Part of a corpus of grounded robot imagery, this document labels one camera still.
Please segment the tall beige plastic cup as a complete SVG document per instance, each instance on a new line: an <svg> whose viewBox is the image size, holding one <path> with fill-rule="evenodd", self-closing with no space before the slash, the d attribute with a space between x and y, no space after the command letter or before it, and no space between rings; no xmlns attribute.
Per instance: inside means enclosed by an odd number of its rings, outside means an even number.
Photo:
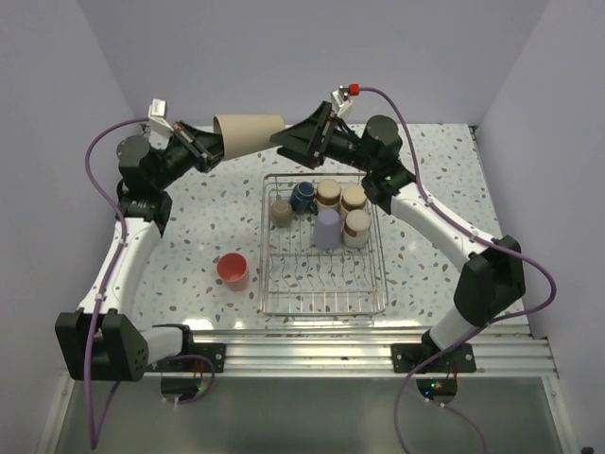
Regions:
<svg viewBox="0 0 605 454"><path fill-rule="evenodd" d="M223 140L224 161L271 148L270 137L285 129L277 114L218 114L213 118L213 131Z"/></svg>

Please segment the dark blue mug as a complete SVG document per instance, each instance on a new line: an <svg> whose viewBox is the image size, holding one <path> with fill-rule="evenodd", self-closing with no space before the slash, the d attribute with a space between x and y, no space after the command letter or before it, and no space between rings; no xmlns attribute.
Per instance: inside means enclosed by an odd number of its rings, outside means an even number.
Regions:
<svg viewBox="0 0 605 454"><path fill-rule="evenodd" d="M309 182L300 182L293 188L289 203L296 214L316 215L318 213L318 206L315 203L315 188Z"/></svg>

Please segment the cream brown-banded cup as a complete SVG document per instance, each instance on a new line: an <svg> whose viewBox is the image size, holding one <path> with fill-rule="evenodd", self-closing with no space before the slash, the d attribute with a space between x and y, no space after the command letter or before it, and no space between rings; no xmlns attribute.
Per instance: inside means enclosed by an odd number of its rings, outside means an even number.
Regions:
<svg viewBox="0 0 605 454"><path fill-rule="evenodd" d="M363 210L367 196L360 184L346 186L341 193L339 213L345 219L354 210Z"/></svg>
<svg viewBox="0 0 605 454"><path fill-rule="evenodd" d="M316 188L315 203L318 211L332 209L336 212L340 209L342 188L339 182L333 179L322 179Z"/></svg>

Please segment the small grey-green mug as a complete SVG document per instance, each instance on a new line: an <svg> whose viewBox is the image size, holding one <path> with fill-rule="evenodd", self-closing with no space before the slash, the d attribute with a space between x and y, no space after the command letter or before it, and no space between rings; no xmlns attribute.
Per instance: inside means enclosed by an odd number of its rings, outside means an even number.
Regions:
<svg viewBox="0 0 605 454"><path fill-rule="evenodd" d="M274 201L269 207L269 217L276 227L288 227L294 218L294 212L289 201L281 199Z"/></svg>

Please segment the purple plastic cup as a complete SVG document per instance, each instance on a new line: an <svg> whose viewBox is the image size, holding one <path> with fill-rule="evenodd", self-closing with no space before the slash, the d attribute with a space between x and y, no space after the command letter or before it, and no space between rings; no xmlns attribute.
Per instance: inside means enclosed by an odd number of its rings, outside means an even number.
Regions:
<svg viewBox="0 0 605 454"><path fill-rule="evenodd" d="M318 213L313 230L313 244L320 250L333 250L340 244L341 218L332 208Z"/></svg>

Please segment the steel cup with handle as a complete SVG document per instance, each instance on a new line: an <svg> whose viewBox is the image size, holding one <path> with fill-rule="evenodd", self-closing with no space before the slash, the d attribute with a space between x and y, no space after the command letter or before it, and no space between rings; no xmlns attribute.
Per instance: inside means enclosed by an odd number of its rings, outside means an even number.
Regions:
<svg viewBox="0 0 605 454"><path fill-rule="evenodd" d="M342 232L343 241L351 248L363 247L370 238L372 219L361 209L351 211L345 218Z"/></svg>

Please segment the red plastic cup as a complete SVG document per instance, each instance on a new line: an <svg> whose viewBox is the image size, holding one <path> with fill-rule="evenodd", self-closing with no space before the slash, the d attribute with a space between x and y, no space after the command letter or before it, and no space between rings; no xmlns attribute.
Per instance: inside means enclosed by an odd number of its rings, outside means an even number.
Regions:
<svg viewBox="0 0 605 454"><path fill-rule="evenodd" d="M244 290L249 283L248 261L241 253L226 253L217 264L219 279L232 291Z"/></svg>

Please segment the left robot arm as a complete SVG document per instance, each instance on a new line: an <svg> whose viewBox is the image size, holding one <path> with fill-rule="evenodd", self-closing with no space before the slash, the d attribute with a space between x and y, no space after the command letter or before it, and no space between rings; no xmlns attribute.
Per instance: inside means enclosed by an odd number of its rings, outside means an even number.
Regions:
<svg viewBox="0 0 605 454"><path fill-rule="evenodd" d="M62 312L55 332L67 370L77 381L136 382L153 364L186 371L200 359L185 324L138 328L134 298L151 253L164 236L172 200L168 187L195 169L207 173L224 158L223 138L175 122L166 137L153 132L117 146L121 174L112 204L112 243L89 292L73 312Z"/></svg>

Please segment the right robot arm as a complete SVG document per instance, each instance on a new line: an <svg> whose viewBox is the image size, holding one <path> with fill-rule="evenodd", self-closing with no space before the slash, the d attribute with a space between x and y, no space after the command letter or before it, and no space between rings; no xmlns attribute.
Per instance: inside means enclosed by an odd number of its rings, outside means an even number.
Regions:
<svg viewBox="0 0 605 454"><path fill-rule="evenodd" d="M511 236L495 238L424 193L419 178L402 163L403 145L396 122L371 117L361 134L339 129L341 119L328 102L303 121L273 133L279 155L314 169L331 159L363 172L369 201L411 226L456 267L454 306L426 331L409 358L442 371L455 350L526 293L521 247Z"/></svg>

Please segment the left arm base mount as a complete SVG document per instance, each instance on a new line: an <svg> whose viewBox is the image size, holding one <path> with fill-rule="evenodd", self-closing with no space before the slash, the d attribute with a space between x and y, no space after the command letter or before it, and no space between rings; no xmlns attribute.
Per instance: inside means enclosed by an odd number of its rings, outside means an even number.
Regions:
<svg viewBox="0 0 605 454"><path fill-rule="evenodd" d="M147 367L148 372L222 374L227 358L227 345L220 342L194 343L189 351Z"/></svg>

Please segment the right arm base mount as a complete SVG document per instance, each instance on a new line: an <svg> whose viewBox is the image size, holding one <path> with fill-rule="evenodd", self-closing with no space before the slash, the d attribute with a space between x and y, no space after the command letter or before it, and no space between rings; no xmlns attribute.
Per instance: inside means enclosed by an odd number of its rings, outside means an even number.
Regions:
<svg viewBox="0 0 605 454"><path fill-rule="evenodd" d="M394 343L390 346L393 372L407 374L416 370L420 374L475 373L475 353L470 343L456 349L437 351L422 343Z"/></svg>

